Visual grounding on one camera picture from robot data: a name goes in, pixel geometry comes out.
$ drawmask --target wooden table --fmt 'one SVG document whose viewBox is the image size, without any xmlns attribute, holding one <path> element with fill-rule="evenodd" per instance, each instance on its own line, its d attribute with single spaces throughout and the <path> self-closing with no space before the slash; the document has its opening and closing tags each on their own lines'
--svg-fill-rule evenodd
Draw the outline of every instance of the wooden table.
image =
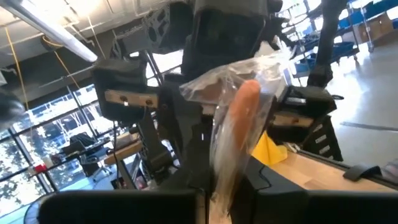
<svg viewBox="0 0 398 224">
<path fill-rule="evenodd" d="M 288 152 L 286 160 L 270 168 L 307 190 L 395 191 L 367 179 L 346 180 L 344 171 L 293 152 Z"/>
</svg>

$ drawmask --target red object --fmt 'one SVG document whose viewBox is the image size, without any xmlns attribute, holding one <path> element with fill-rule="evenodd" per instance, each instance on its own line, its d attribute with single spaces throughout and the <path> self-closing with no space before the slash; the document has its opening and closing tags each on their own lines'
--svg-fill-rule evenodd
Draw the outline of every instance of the red object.
<svg viewBox="0 0 398 224">
<path fill-rule="evenodd" d="M 43 171 L 47 170 L 47 167 L 45 166 L 45 164 L 39 164 L 39 165 L 36 165 L 34 167 L 34 169 L 36 172 L 43 172 Z"/>
</svg>

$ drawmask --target cable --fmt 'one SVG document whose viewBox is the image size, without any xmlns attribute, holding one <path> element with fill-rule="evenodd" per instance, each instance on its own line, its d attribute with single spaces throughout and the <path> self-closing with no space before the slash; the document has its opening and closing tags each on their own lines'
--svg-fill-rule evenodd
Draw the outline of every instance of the cable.
<svg viewBox="0 0 398 224">
<path fill-rule="evenodd" d="M 60 45 L 60 44 L 56 44 L 56 43 L 53 43 L 53 42 L 47 40 L 47 39 L 45 38 L 45 36 L 42 36 L 42 39 L 44 40 L 44 42 L 46 42 L 46 43 L 48 43 L 48 44 L 50 44 L 50 45 L 52 45 L 52 46 L 54 46 L 54 47 L 63 47 L 63 46 Z M 70 76 L 70 78 L 71 78 L 71 79 L 73 80 L 73 82 L 75 83 L 76 87 L 77 87 L 78 89 L 80 89 L 79 84 L 77 84 L 75 78 L 73 77 L 73 75 L 71 75 L 71 73 L 69 72 L 69 69 L 67 68 L 67 66 L 65 65 L 65 63 L 63 62 L 63 60 L 61 59 L 61 57 L 59 56 L 59 54 L 57 53 L 56 50 L 54 50 L 54 53 L 55 53 L 55 56 L 58 58 L 58 61 L 61 63 L 62 67 L 65 69 L 65 71 L 68 73 L 68 75 Z"/>
<path fill-rule="evenodd" d="M 119 183 L 119 162 L 118 158 L 116 157 L 116 123 L 113 121 L 113 157 L 116 163 L 116 184 L 120 187 Z"/>
<path fill-rule="evenodd" d="M 11 37 L 10 37 L 10 33 L 8 32 L 8 28 L 6 26 L 4 26 L 4 28 L 6 30 L 7 40 L 8 40 L 8 43 L 9 43 L 10 47 L 11 47 L 12 55 L 14 56 L 15 65 L 17 67 L 17 73 L 18 73 L 19 81 L 21 83 L 22 93 L 24 94 L 24 98 L 25 98 L 26 110 L 29 111 L 29 105 L 28 105 L 28 102 L 27 102 L 24 79 L 22 77 L 21 68 L 19 66 L 17 54 L 15 53 L 15 50 L 14 50 L 14 44 L 11 41 Z"/>
<path fill-rule="evenodd" d="M 65 65 L 65 63 L 63 62 L 63 60 L 61 59 L 61 57 L 58 55 L 58 53 L 57 53 L 55 50 L 54 50 L 54 53 L 55 53 L 55 56 L 57 56 L 58 61 L 61 63 L 61 65 L 62 65 L 63 68 L 65 69 L 65 71 L 67 71 L 68 76 L 73 80 L 73 82 L 75 83 L 76 87 L 77 87 L 78 89 L 80 89 L 79 84 L 77 84 L 75 78 L 73 77 L 73 75 L 71 75 L 71 73 L 69 72 L 67 66 Z"/>
<path fill-rule="evenodd" d="M 98 41 L 97 35 L 95 34 L 94 27 L 93 27 L 93 24 L 91 23 L 90 16 L 87 16 L 87 19 L 88 19 L 88 23 L 90 24 L 91 31 L 93 31 L 95 42 L 97 42 L 99 50 L 101 51 L 102 56 L 104 57 L 104 59 L 106 59 L 104 51 L 102 50 L 101 44 Z"/>
<path fill-rule="evenodd" d="M 46 42 L 46 43 L 48 43 L 48 44 L 50 44 L 50 45 L 52 45 L 54 47 L 63 47 L 63 45 L 56 44 L 56 43 L 53 43 L 53 42 L 47 40 L 44 35 L 42 36 L 42 39 L 44 40 L 44 42 Z"/>
</svg>

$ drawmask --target black clamp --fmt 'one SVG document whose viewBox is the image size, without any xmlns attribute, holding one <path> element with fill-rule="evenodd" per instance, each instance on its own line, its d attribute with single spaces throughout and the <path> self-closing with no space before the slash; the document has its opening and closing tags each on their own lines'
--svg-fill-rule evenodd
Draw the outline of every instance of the black clamp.
<svg viewBox="0 0 398 224">
<path fill-rule="evenodd" d="M 362 177 L 369 177 L 370 175 L 381 175 L 381 170 L 379 166 L 370 166 L 366 164 L 359 164 L 349 168 L 343 177 L 351 180 L 358 181 Z"/>
</svg>

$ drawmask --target yellow cable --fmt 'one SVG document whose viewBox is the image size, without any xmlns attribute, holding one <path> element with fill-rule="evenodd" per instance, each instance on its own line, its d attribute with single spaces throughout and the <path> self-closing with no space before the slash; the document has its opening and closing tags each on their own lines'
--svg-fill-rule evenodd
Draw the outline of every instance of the yellow cable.
<svg viewBox="0 0 398 224">
<path fill-rule="evenodd" d="M 56 44 L 56 43 L 53 43 L 53 42 L 47 40 L 47 39 L 45 38 L 45 36 L 42 36 L 42 39 L 43 39 L 46 43 L 48 43 L 48 44 L 50 44 L 50 45 L 52 45 L 52 46 L 54 46 L 54 47 L 63 47 L 63 46 L 60 45 L 60 44 Z M 61 57 L 58 55 L 58 53 L 57 53 L 56 50 L 54 50 L 54 53 L 55 53 L 55 56 L 57 56 L 58 61 L 61 63 L 62 67 L 65 69 L 65 71 L 67 71 L 68 75 L 70 75 L 70 78 L 73 80 L 73 82 L 75 83 L 76 87 L 77 87 L 78 89 L 80 89 L 79 84 L 77 84 L 75 78 L 73 77 L 73 75 L 71 75 L 71 73 L 69 72 L 69 69 L 67 68 L 67 66 L 65 65 L 65 63 L 63 62 L 63 60 L 61 59 Z"/>
<path fill-rule="evenodd" d="M 80 89 L 79 84 L 77 84 L 75 78 L 73 77 L 73 75 L 71 75 L 71 73 L 69 72 L 67 66 L 65 65 L 65 63 L 63 62 L 63 60 L 61 59 L 61 57 L 58 55 L 58 53 L 57 53 L 55 50 L 54 50 L 54 53 L 55 53 L 55 56 L 57 56 L 58 61 L 60 61 L 62 67 L 65 69 L 65 71 L 67 71 L 67 73 L 68 73 L 68 75 L 70 76 L 70 78 L 72 78 L 72 80 L 73 80 L 73 82 L 75 83 L 76 87 L 77 87 L 78 89 Z"/>
<path fill-rule="evenodd" d="M 17 54 L 15 53 L 15 50 L 14 50 L 14 44 L 11 41 L 11 37 L 10 37 L 10 33 L 8 32 L 8 28 L 6 26 L 4 26 L 4 28 L 6 30 L 7 40 L 8 40 L 8 43 L 9 43 L 10 47 L 11 47 L 12 55 L 14 56 L 15 65 L 17 67 L 17 73 L 18 73 L 19 81 L 20 81 L 21 86 L 22 86 L 22 93 L 24 94 L 24 98 L 25 98 L 26 110 L 29 111 L 29 104 L 27 102 L 24 79 L 22 77 L 21 68 L 19 66 Z"/>
<path fill-rule="evenodd" d="M 52 45 L 52 46 L 54 46 L 54 47 L 63 47 L 63 46 L 60 45 L 60 44 L 55 44 L 55 43 L 53 43 L 53 42 L 47 40 L 47 39 L 45 38 L 45 36 L 42 36 L 42 39 L 44 40 L 44 42 L 46 42 L 46 43 L 48 43 L 48 44 L 50 44 L 50 45 Z"/>
<path fill-rule="evenodd" d="M 104 57 L 104 59 L 106 59 L 104 51 L 102 50 L 101 44 L 98 41 L 97 35 L 95 34 L 94 27 L 93 27 L 93 24 L 91 23 L 90 16 L 87 16 L 87 19 L 88 19 L 88 23 L 89 23 L 89 25 L 91 27 L 91 30 L 93 31 L 95 42 L 97 42 L 99 50 L 101 51 L 102 56 Z"/>
</svg>

